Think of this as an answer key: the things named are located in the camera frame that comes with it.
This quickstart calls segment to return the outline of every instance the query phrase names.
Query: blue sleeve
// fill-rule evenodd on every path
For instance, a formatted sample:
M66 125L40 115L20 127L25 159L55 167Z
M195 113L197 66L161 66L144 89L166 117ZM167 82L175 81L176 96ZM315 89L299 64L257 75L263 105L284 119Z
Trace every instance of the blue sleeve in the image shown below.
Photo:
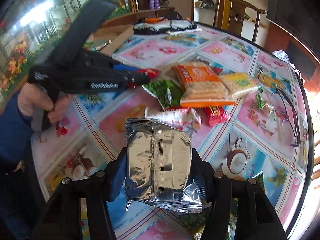
M22 159L23 150L33 130L30 118L23 117L18 109L18 93L7 103L0 115L0 172L13 171Z

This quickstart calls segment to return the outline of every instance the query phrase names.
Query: metal screw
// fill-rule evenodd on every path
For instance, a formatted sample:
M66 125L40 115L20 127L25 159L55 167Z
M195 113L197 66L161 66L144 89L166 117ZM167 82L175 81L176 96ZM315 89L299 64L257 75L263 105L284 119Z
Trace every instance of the metal screw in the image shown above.
M104 171L97 171L97 172L96 172L96 176L97 176L98 178L102 178L102 177L104 176Z
M222 178L223 175L222 175L222 173L220 171L216 171L214 173L214 176L217 177L217 178Z
M69 184L70 181L71 181L70 178L64 178L64 179L62 179L62 184Z
M254 178L249 178L248 181L249 181L249 183L252 184L252 185L254 185L254 184L257 183L257 181L256 181Z

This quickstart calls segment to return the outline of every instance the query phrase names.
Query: purple bottle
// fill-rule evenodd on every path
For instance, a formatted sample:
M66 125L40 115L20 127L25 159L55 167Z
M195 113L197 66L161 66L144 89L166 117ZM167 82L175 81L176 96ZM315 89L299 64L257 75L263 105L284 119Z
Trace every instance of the purple bottle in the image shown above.
M151 10L155 9L155 1L154 0L149 0L149 7Z
M160 9L160 0L154 0L155 9Z

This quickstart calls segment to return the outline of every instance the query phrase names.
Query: cardboard box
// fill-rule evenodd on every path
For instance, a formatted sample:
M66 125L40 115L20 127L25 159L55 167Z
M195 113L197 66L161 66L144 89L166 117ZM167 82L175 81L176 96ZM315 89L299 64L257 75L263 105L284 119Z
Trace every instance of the cardboard box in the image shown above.
M132 24L112 26L108 28L101 28L90 35L90 39L97 43L99 41L111 40L108 46L99 50L100 53L111 56L130 36L133 35Z

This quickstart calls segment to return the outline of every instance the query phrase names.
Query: black tool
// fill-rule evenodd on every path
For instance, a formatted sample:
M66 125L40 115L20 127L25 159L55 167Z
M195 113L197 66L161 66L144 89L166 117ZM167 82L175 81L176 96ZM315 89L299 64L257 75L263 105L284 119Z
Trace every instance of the black tool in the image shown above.
M201 160L196 149L192 149L191 172L199 195L212 203L201 240L225 239L232 198L238 199L234 240L287 240L272 204L255 179L239 181L215 172L210 163Z
M108 163L104 171L78 181L64 178L49 199L30 240L81 240L80 198L87 199L91 240L116 240L106 201L113 201L120 193L126 157L127 148L123 148L117 160ZM231 198L238 198L235 240L287 240L275 210L255 179L228 179L202 161L195 149L192 149L191 174L201 197L212 202L201 240L225 239Z
M29 72L28 82L43 86L54 103L60 91L95 94L121 91L128 87L128 83L148 83L150 78L147 75L114 70L118 61L82 48L90 33L97 30L115 8L116 4L106 0L90 0L59 44L55 48L44 48ZM47 130L50 125L45 112L42 130Z

